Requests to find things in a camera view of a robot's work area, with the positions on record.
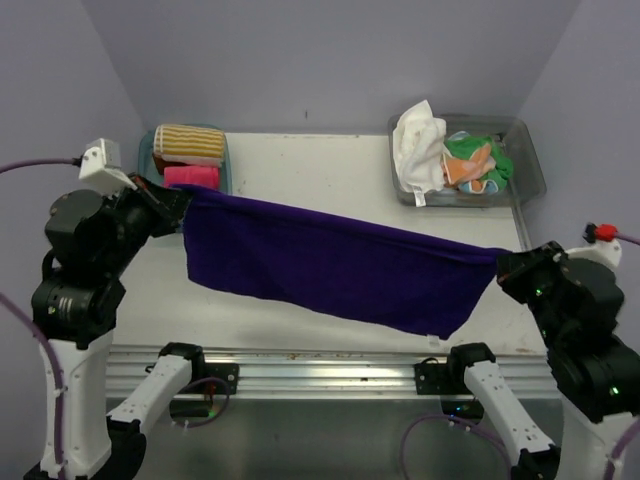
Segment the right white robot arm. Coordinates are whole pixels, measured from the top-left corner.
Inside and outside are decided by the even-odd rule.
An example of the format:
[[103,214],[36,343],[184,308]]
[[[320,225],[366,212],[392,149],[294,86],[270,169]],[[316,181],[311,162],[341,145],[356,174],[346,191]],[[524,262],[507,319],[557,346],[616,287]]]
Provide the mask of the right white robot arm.
[[618,240],[569,250],[549,242],[502,254],[496,280],[529,308],[561,394],[561,445],[540,430],[506,384],[484,343],[454,347],[445,379],[480,402],[509,460],[512,479],[617,479],[639,431],[639,355],[615,334],[624,294]]

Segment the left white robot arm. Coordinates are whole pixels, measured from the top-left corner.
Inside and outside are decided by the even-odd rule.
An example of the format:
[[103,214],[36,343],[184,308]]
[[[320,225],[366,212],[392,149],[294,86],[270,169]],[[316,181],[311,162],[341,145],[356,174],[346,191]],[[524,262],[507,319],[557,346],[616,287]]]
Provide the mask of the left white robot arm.
[[207,383],[202,348],[172,342],[134,392],[106,408],[107,360],[126,293],[121,277],[149,238],[178,229],[192,199],[139,175],[130,179],[115,194],[76,190],[50,207],[50,249],[31,299],[44,338],[47,437],[28,479],[134,478],[149,432],[174,396]]

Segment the purple towel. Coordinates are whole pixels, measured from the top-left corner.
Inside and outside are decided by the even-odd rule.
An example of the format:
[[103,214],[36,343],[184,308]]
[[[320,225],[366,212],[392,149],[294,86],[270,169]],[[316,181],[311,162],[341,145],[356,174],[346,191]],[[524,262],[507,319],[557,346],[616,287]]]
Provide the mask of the purple towel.
[[189,279],[348,320],[448,339],[497,272],[485,248],[186,185]]

